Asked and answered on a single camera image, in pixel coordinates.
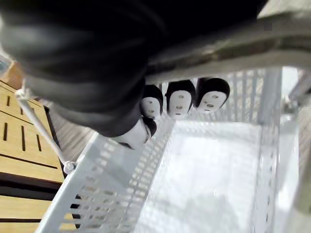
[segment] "white cable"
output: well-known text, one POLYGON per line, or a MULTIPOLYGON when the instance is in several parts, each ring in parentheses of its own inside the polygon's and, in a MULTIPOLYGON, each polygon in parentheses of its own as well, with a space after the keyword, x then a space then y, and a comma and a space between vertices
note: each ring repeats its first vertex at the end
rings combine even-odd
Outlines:
POLYGON ((58 158, 64 165, 64 172, 69 174, 74 169, 73 162, 67 161, 62 151, 60 150, 59 146, 55 143, 53 138, 50 136, 50 134, 47 132, 43 124, 41 123, 40 119, 36 116, 34 111, 31 109, 31 107, 28 104, 28 96, 29 92, 25 92, 25 87, 23 86, 22 89, 17 90, 15 92, 15 97, 20 105, 20 107, 23 109, 26 116, 29 118, 29 120, 34 124, 36 129, 41 133, 41 135, 46 139, 46 141, 49 143, 49 145, 52 147, 52 149, 57 154, 58 158))

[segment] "wooden panel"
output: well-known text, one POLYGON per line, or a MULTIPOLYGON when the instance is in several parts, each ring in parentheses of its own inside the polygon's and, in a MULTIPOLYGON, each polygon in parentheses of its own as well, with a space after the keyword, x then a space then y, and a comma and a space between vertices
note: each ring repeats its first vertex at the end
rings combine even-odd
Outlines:
POLYGON ((34 233, 39 223, 0 222, 1 233, 34 233))
MULTIPOLYGON (((56 153, 21 111, 14 91, 0 83, 0 172, 62 182, 56 153)), ((29 105, 52 135, 44 106, 35 100, 29 105)))
POLYGON ((25 161, 0 156, 0 171, 13 175, 53 181, 63 182, 62 171, 55 168, 45 167, 25 161))
POLYGON ((23 73, 17 62, 12 61, 10 67, 1 76, 1 80, 15 89, 20 89, 23 83, 23 73))
POLYGON ((50 204, 48 200, 0 196, 0 218, 41 219, 50 204))
POLYGON ((0 136, 0 154, 60 169, 57 155, 33 125, 0 112, 0 136))
MULTIPOLYGON (((33 233, 51 201, 0 196, 0 233, 33 233)), ((62 230, 74 230, 66 224, 62 230)))

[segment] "white wire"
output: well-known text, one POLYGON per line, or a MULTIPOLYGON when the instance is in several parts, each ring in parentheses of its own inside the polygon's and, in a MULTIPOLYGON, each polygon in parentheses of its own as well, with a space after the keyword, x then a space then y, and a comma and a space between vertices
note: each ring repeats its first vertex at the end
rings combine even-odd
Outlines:
POLYGON ((23 89, 17 90, 15 92, 16 99, 20 105, 20 107, 23 109, 26 116, 29 118, 29 120, 34 124, 36 129, 41 133, 41 135, 46 139, 46 141, 49 143, 49 145, 52 147, 52 149, 57 154, 58 158, 62 162, 62 164, 65 165, 67 160, 64 158, 62 151, 60 150, 59 146, 55 143, 53 138, 50 136, 50 134, 47 132, 43 124, 41 123, 40 119, 36 116, 34 111, 31 109, 31 107, 28 104, 27 98, 25 98, 25 92, 23 89))

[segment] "white crate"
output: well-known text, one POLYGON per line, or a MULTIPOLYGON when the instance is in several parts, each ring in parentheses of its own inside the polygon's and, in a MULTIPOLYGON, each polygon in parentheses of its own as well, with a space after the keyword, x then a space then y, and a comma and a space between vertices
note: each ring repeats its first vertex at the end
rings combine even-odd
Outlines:
POLYGON ((281 71, 217 76, 231 88, 223 108, 164 113, 141 151, 94 135, 36 232, 272 232, 281 71))

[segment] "perforated basket wall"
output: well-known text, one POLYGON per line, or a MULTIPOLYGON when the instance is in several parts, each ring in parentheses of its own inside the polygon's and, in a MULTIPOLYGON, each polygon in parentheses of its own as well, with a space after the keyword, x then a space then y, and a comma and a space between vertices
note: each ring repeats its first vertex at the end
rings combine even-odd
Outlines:
POLYGON ((222 109, 164 113, 141 151, 95 135, 37 232, 271 232, 281 69, 218 77, 222 109))

